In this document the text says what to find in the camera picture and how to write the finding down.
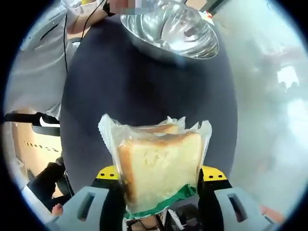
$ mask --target plastic bag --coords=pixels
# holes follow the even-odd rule
[[[164,132],[170,125],[172,132]],[[124,189],[128,212],[125,218],[154,215],[196,194],[212,134],[208,121],[185,129],[184,117],[168,117],[159,125],[131,127],[105,114],[98,127]]]

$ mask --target dark clothing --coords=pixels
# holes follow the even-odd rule
[[[52,198],[52,194],[55,192],[56,182],[61,182],[61,185],[65,182],[66,187],[69,187],[63,177],[64,171],[65,167],[63,165],[60,166],[56,163],[48,163],[47,167],[27,185],[49,211],[51,211],[56,204],[60,203],[64,205],[71,198],[69,193],[57,198]]]

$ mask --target white bread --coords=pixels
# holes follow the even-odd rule
[[[152,127],[139,127],[139,129],[142,129],[149,133],[176,134],[179,132],[179,126],[177,124],[164,124],[164,125],[156,125]]]
[[[118,147],[122,180],[132,213],[155,208],[185,184],[196,186],[201,135],[165,135],[159,141],[124,140]]]

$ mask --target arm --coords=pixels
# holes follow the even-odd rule
[[[67,27],[68,34],[77,34],[82,32],[85,27],[86,20],[89,16],[90,13],[84,13],[82,15],[79,15],[76,20]],[[85,29],[89,28],[94,23],[106,18],[107,16],[107,13],[103,9],[97,9],[88,19]]]

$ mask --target white sleeve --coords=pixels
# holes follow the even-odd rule
[[[70,26],[78,18],[77,12],[67,3],[66,0],[61,0],[62,5],[67,9],[67,22],[66,26]]]

